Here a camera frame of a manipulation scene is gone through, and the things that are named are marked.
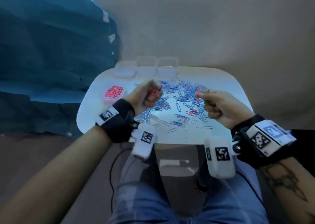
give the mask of black shoe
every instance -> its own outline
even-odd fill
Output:
[[[199,192],[208,192],[209,188],[208,187],[204,187],[201,186],[200,183],[198,182],[198,179],[196,179],[196,185],[195,185],[195,189]]]

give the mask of leg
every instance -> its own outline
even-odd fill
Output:
[[[127,159],[120,176],[110,224],[179,222],[169,205],[154,149],[152,157],[150,164],[133,155]]]
[[[234,157],[234,163],[236,171],[247,178],[262,200],[255,170],[236,157]],[[201,171],[204,172],[199,172],[199,175],[203,178],[197,178],[200,183],[206,183],[210,190],[204,207],[201,213],[193,219],[194,222],[220,224],[269,223],[265,208],[240,174],[237,173],[232,179],[219,180],[210,177],[207,166],[206,168],[201,167]]]

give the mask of tabletop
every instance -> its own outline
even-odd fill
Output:
[[[200,84],[211,89],[224,90],[234,95],[237,99],[239,99],[252,110],[249,100],[238,81],[229,73],[219,69],[183,66],[178,67],[178,75],[174,79],[159,78],[157,75],[154,77],[154,79],[165,81],[174,80],[176,82],[179,82],[179,80],[187,80],[191,83]],[[86,133],[90,128],[92,128],[95,125],[95,117],[100,114],[105,108],[102,97],[100,95],[100,93],[102,92],[101,89],[104,89],[105,83],[124,83],[128,93],[131,93],[131,91],[136,87],[135,84],[140,84],[144,80],[147,80],[147,78],[138,77],[137,75],[136,77],[129,79],[114,78],[113,68],[99,74],[86,92],[78,110],[77,126],[79,130],[82,133]],[[185,114],[186,111],[189,111],[189,108],[184,106],[183,103],[179,103],[181,112],[179,112],[176,108],[176,99],[173,98],[173,96],[178,96],[177,92],[173,94],[164,94],[163,96],[169,95],[171,95],[171,98],[169,98],[167,102],[171,105],[171,110],[152,112],[152,114],[157,116],[159,119],[164,120],[168,123],[175,119],[174,114]],[[160,126],[156,127],[158,143],[186,145],[203,144],[204,139],[208,138],[209,135],[224,136],[229,141],[231,141],[230,131],[223,127],[216,120],[206,119],[207,122],[204,122],[200,119],[196,120],[198,122],[198,125],[196,125],[196,122],[191,123],[190,120],[189,123],[186,124],[184,127],[179,127],[178,130],[170,133],[168,133],[167,131],[176,126],[172,124],[170,124],[170,126],[166,126],[160,123]],[[155,120],[150,120],[151,125],[154,125],[155,123]],[[213,128],[202,129],[203,126],[213,126]]]

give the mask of floor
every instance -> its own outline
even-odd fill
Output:
[[[10,198],[25,181],[39,171],[54,156],[72,143],[72,139],[54,134],[5,134],[0,136],[0,203]],[[113,157],[122,146],[112,146],[104,156],[90,180],[62,221],[62,224],[107,223],[110,216],[112,190],[109,184],[109,168]],[[114,187],[128,153],[124,153],[114,166]],[[279,202],[258,174],[263,199],[267,206],[270,223],[289,223]],[[201,209],[205,195],[195,190],[195,177],[162,176],[171,202],[179,214],[186,217]]]

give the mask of pile of blue paper clips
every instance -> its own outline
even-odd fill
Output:
[[[200,100],[199,103],[197,103],[197,98],[195,96],[196,92],[201,89],[206,89],[206,87],[198,84],[190,83],[186,80],[179,80],[179,83],[176,83],[175,81],[160,81],[163,87],[163,93],[164,94],[172,94],[172,93],[178,93],[178,96],[174,96],[174,99],[176,99],[176,108],[179,112],[181,112],[181,108],[179,103],[183,103],[184,106],[190,108],[190,111],[187,111],[186,114],[192,116],[192,122],[196,117],[201,119],[202,121],[207,122],[205,118],[208,118],[208,116],[203,115],[203,100]],[[167,99],[171,98],[171,96],[162,96],[158,102],[156,102],[155,107],[143,112],[141,115],[135,117],[135,120],[140,123],[147,123],[150,124],[150,114],[153,111],[162,111],[162,110],[171,110],[171,106],[168,102],[166,102]],[[175,114],[176,118],[174,121],[171,121],[170,124],[176,125],[176,126],[185,126],[188,121],[190,120],[190,117],[187,117],[185,114]]]

